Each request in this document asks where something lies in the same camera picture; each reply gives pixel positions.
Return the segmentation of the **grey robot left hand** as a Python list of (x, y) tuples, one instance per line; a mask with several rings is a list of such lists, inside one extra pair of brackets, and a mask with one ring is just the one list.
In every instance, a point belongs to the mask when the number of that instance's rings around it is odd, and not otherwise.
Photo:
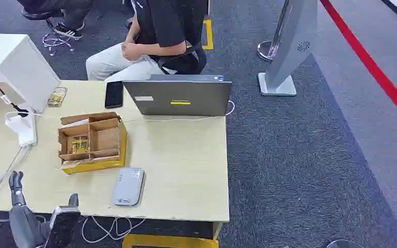
[(41, 222), (26, 204), (22, 178), (22, 171), (13, 171), (9, 177), (12, 203), (9, 222), (17, 247), (71, 247), (81, 216), (78, 194), (69, 197), (68, 205), (56, 206), (49, 221)]

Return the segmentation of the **person's hand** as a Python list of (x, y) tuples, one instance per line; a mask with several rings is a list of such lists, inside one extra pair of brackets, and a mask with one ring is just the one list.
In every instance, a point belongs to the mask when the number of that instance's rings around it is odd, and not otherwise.
[(143, 55), (140, 45), (132, 42), (123, 42), (121, 44), (121, 52), (123, 57), (130, 61), (139, 60)]

